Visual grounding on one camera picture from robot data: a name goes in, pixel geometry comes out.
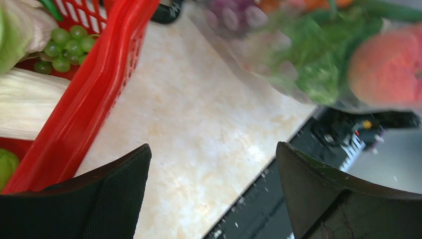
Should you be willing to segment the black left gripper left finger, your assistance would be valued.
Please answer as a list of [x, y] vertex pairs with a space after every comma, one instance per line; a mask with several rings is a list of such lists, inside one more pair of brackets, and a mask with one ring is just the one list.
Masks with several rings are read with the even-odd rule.
[[123, 157], [42, 191], [0, 198], [3, 239], [131, 239], [144, 198], [151, 149]]

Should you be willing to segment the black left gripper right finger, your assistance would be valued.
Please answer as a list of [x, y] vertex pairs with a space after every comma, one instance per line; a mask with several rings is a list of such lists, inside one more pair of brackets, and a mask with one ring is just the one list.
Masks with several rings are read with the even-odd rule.
[[420, 194], [374, 184], [279, 142], [279, 174], [297, 239], [419, 239]]

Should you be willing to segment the peach fruit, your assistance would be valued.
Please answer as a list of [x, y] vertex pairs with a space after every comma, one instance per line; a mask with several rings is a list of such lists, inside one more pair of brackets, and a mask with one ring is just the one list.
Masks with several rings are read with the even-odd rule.
[[370, 37], [353, 53], [347, 70], [350, 90], [373, 107], [422, 105], [422, 25]]

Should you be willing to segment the clear zip top bag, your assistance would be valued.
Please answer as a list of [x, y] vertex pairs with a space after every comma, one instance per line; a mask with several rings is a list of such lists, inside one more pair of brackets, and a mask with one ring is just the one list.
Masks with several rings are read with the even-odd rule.
[[422, 111], [419, 0], [198, 0], [193, 20], [241, 69], [299, 102]]

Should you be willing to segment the green lettuce head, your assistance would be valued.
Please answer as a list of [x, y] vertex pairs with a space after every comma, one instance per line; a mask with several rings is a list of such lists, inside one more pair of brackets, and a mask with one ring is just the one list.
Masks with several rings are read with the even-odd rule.
[[315, 10], [298, 17], [279, 16], [269, 30], [278, 30], [291, 43], [271, 49], [265, 62], [267, 79], [285, 95], [303, 93], [312, 103], [332, 105], [341, 93], [353, 51], [382, 26], [380, 17], [358, 6], [336, 13]]

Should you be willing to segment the pink purple onion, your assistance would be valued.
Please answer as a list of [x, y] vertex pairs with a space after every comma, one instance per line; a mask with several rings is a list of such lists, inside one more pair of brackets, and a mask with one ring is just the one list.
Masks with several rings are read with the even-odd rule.
[[236, 33], [261, 27], [269, 19], [257, 0], [210, 0], [204, 15], [211, 29]]

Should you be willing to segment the orange mini pumpkin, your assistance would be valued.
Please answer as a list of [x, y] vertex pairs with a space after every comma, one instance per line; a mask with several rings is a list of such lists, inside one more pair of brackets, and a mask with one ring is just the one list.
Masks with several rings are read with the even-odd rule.
[[330, 0], [255, 0], [255, 3], [265, 13], [289, 8], [305, 12], [330, 9]]

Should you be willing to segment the green chili pepper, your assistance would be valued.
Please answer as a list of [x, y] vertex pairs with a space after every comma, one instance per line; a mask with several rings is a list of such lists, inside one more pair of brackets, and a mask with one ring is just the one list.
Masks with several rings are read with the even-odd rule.
[[397, 3], [382, 0], [354, 0], [352, 5], [362, 8], [370, 16], [410, 23], [422, 21], [421, 10]]

